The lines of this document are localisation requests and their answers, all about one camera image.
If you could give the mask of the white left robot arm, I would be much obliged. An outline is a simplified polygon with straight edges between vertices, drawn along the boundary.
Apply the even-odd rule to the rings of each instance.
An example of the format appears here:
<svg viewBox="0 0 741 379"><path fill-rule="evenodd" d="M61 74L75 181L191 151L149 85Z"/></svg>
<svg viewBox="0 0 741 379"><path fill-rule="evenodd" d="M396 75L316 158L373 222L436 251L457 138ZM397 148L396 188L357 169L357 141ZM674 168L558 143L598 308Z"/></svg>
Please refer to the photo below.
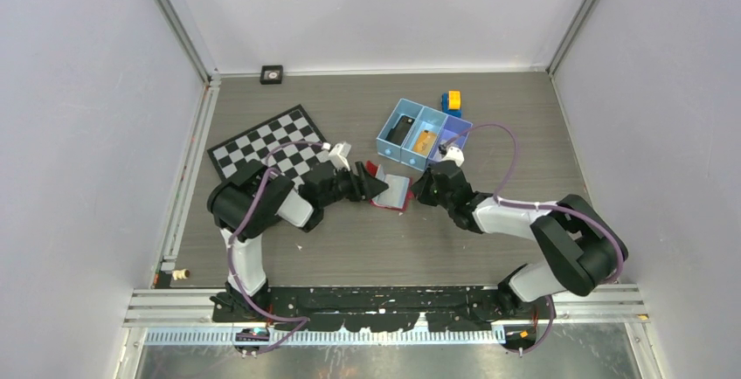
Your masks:
<svg viewBox="0 0 741 379"><path fill-rule="evenodd" d="M389 189L357 162L354 169L320 162L296 185L277 169L251 160L209 195L206 208L213 215L227 252L226 292L245 320L260 320L269 302L263 266L262 236L283 221L312 231L331 204L371 200Z"/></svg>

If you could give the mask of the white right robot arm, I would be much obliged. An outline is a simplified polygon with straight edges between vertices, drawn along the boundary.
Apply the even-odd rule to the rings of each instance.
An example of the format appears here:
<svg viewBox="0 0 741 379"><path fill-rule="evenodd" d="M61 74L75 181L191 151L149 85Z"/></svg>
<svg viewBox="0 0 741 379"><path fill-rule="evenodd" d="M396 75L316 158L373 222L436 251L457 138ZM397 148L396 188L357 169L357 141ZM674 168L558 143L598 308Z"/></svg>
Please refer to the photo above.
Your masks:
<svg viewBox="0 0 741 379"><path fill-rule="evenodd" d="M497 286L495 306L521 318L534 302L563 291L585 297L615 281L628 249L581 196L524 202L474 189L452 161L428 167L411 187L421 204L441 207L454 224L477 234L504 234L537 244L542 258L515 269Z"/></svg>

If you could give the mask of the red leather card holder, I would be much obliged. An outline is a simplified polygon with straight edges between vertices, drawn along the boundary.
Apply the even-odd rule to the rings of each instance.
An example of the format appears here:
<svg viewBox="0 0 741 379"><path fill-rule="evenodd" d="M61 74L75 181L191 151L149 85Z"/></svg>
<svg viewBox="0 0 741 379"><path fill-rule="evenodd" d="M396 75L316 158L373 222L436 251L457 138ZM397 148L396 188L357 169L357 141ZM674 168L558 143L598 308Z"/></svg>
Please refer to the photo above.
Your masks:
<svg viewBox="0 0 741 379"><path fill-rule="evenodd" d="M408 176L388 174L382 165L377 165L372 161L366 161L365 168L372 176L388 185L388 189L374 196L370 203L382 209L406 211L412 199L412 179Z"/></svg>

